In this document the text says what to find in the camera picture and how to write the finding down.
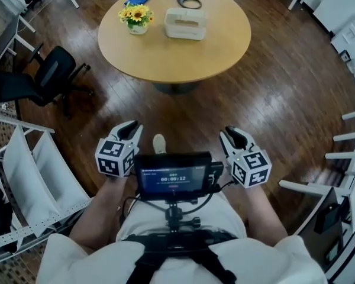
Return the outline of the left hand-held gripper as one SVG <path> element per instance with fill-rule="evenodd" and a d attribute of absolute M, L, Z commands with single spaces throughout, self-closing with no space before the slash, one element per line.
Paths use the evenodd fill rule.
<path fill-rule="evenodd" d="M 95 152 L 95 161 L 99 173 L 106 176 L 125 177 L 130 174 L 134 165 L 135 153 L 139 152 L 139 142 L 143 132 L 143 125 L 132 120 L 115 126 L 111 136 L 116 140 L 101 138 Z"/>

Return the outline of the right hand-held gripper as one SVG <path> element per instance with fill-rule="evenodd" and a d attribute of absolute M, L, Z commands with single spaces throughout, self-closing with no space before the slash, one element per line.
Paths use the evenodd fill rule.
<path fill-rule="evenodd" d="M 234 126 L 226 126 L 226 132 L 220 131 L 220 143 L 228 164 L 230 175 L 235 184 L 244 188 L 261 185 L 269 180 L 272 163 L 266 150 L 250 150 L 256 145 L 254 138 L 247 132 Z"/>

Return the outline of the cream plastic divided tray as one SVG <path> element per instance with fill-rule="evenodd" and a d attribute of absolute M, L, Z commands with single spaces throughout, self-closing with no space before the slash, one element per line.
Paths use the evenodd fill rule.
<path fill-rule="evenodd" d="M 164 28 L 169 38 L 201 41 L 206 35 L 207 14 L 200 9 L 169 8 Z"/>

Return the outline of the person's left forearm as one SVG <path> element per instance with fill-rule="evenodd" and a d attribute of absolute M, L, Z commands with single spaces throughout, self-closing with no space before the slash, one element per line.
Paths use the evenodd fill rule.
<path fill-rule="evenodd" d="M 88 254 L 110 242 L 126 182 L 126 177 L 108 177 L 73 226 L 69 238 Z"/>

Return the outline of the person's right forearm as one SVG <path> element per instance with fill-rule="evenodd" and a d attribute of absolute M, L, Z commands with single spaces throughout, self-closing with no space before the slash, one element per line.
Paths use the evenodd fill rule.
<path fill-rule="evenodd" d="M 268 246 L 275 246 L 288 233 L 260 186 L 245 189 L 250 234 Z"/>

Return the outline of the black box device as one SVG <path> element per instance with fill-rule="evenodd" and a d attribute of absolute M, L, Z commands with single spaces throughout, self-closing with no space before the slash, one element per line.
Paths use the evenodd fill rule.
<path fill-rule="evenodd" d="M 340 204 L 330 204 L 322 211 L 317 213 L 314 231 L 317 234 L 322 234 L 340 220 Z"/>

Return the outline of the person's left white shoe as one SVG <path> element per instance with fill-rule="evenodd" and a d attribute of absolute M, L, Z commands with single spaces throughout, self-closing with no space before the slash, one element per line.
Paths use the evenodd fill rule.
<path fill-rule="evenodd" d="M 153 148 L 156 154 L 166 153 L 166 140 L 162 134 L 156 134 L 153 138 Z"/>

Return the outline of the black chest-mounted monitor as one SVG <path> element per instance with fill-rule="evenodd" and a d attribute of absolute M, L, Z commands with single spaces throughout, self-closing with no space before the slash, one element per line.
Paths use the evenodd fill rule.
<path fill-rule="evenodd" d="M 182 201 L 209 193 L 211 154 L 138 154 L 134 158 L 137 190 L 146 201 Z"/>

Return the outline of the white perforated shelf rack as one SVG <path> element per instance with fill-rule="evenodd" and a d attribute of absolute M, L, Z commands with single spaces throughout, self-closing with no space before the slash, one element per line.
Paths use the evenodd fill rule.
<path fill-rule="evenodd" d="M 68 229 L 92 200 L 60 154 L 53 133 L 0 115 L 0 190 L 12 213 L 8 233 L 0 234 L 0 262 Z"/>

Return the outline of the white slatted rack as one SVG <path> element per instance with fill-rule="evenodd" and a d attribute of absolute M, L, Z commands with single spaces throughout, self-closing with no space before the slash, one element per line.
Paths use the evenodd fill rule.
<path fill-rule="evenodd" d="M 333 141 L 349 141 L 355 139 L 355 132 L 335 135 Z M 355 149 L 349 152 L 327 153 L 327 160 L 349 160 L 350 164 L 344 173 L 344 179 L 339 187 L 321 185 L 317 183 L 300 184 L 287 180 L 279 182 L 280 187 L 289 189 L 295 192 L 305 193 L 325 197 L 331 190 L 335 192 L 335 197 L 341 201 L 348 200 L 349 209 L 346 215 L 350 216 L 350 225 L 348 228 L 352 233 L 355 232 Z"/>

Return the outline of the black chest harness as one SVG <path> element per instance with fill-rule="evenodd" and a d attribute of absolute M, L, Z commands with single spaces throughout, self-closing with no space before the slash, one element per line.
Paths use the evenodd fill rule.
<path fill-rule="evenodd" d="M 126 241 L 142 244 L 144 253 L 135 262 L 135 268 L 126 284 L 150 284 L 154 273 L 168 258 L 189 258 L 206 268 L 222 284 L 235 284 L 235 274 L 226 270 L 218 256 L 209 248 L 234 239 L 229 233 L 209 230 L 130 235 Z"/>

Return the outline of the sunflower bouquet in white pot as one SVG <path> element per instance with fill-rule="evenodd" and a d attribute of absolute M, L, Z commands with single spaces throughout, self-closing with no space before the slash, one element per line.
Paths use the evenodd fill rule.
<path fill-rule="evenodd" d="M 154 20 L 154 13 L 148 6 L 129 2 L 119 11 L 118 16 L 122 23 L 126 23 L 129 33 L 132 35 L 145 34 L 149 24 Z"/>

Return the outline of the person's white shirt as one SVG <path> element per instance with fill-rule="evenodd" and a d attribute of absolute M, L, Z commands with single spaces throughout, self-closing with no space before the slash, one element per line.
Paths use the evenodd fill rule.
<path fill-rule="evenodd" d="M 70 238 L 52 234 L 37 276 L 38 284 L 126 284 L 144 252 L 130 235 L 158 233 L 166 229 L 162 209 L 144 203 L 133 206 L 114 243 L 88 254 Z M 211 246 L 235 284 L 327 284 L 324 272 L 297 235 L 267 246 L 246 235 L 240 216 L 223 193 L 214 195 L 195 213 L 205 230 L 229 233 L 232 240 Z M 150 284 L 221 284 L 191 259 L 167 259 Z"/>

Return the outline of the white printed storage unit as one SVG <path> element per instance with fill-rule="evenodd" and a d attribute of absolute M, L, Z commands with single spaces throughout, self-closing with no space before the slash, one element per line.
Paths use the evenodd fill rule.
<path fill-rule="evenodd" d="M 331 45 L 355 79 L 355 17 L 334 34 Z"/>

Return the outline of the white cabinet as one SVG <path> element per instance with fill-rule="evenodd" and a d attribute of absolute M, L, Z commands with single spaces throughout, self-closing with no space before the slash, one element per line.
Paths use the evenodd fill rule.
<path fill-rule="evenodd" d="M 355 0 L 322 0 L 314 17 L 328 32 L 336 34 L 355 19 Z"/>

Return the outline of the grey table pedestal base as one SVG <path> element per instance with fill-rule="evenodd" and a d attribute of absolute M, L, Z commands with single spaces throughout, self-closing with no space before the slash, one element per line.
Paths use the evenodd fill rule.
<path fill-rule="evenodd" d="M 159 91 L 168 95 L 184 95 L 199 86 L 200 82 L 189 83 L 152 83 L 152 85 Z"/>

